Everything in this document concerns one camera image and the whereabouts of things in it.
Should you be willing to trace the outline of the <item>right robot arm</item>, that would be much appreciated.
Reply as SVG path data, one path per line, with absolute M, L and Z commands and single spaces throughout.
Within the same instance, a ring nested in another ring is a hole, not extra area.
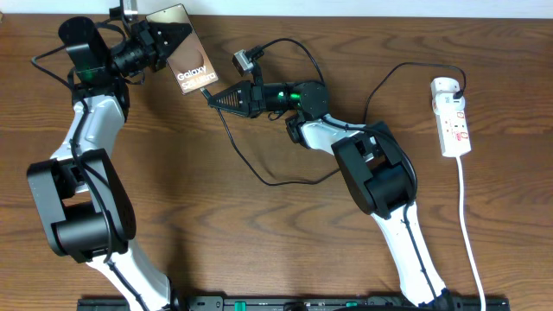
M 349 124 L 333 118 L 327 88 L 316 80 L 243 80 L 215 95 L 202 93 L 210 107 L 241 117 L 293 111 L 286 120 L 290 139 L 334 156 L 353 201 L 384 235 L 403 296 L 419 308 L 454 309 L 418 224 L 415 170 L 384 123 Z

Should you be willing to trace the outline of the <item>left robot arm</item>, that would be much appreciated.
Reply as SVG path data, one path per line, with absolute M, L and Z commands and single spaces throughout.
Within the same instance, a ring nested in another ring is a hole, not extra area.
M 130 198 L 111 162 L 130 111 L 129 88 L 163 69 L 192 34 L 186 22 L 70 18 L 58 30 L 73 65 L 62 84 L 73 121 L 60 147 L 29 166 L 27 180 L 52 251 L 103 274 L 129 310 L 184 310 L 187 302 L 136 239 Z

